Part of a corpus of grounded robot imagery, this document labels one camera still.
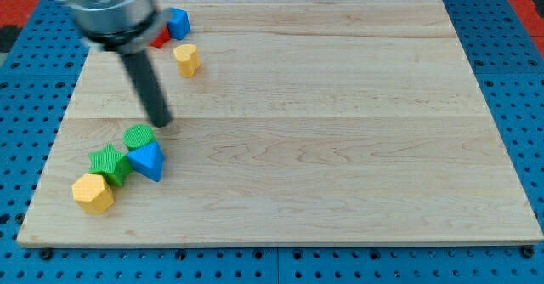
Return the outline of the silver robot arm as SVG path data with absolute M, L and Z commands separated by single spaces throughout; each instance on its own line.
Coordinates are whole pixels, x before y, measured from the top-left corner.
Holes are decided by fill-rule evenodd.
M 172 13 L 154 0 L 59 0 L 69 10 L 86 43 L 100 51 L 132 54 L 161 33 Z

